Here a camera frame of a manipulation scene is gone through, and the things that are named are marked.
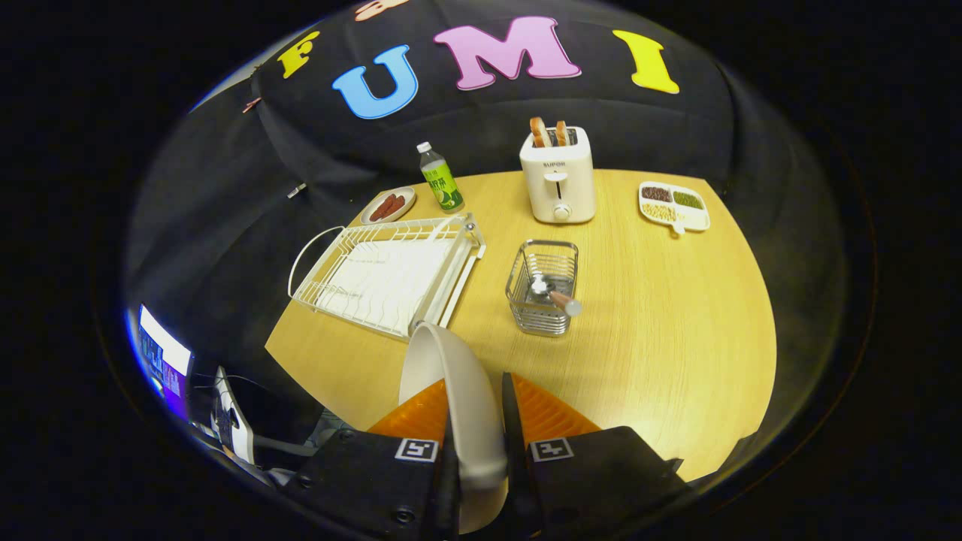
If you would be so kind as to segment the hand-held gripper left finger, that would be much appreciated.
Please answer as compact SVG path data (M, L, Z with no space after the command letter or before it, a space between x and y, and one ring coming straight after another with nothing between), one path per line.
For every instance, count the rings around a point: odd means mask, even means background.
M340 429L286 483L337 540L456 540L461 489L446 383L370 431Z

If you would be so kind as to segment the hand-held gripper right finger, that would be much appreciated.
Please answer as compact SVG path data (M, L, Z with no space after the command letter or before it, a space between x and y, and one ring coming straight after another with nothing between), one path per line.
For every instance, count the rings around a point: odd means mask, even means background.
M634 429L599 428L515 373L501 385L511 539L622 540L690 495Z

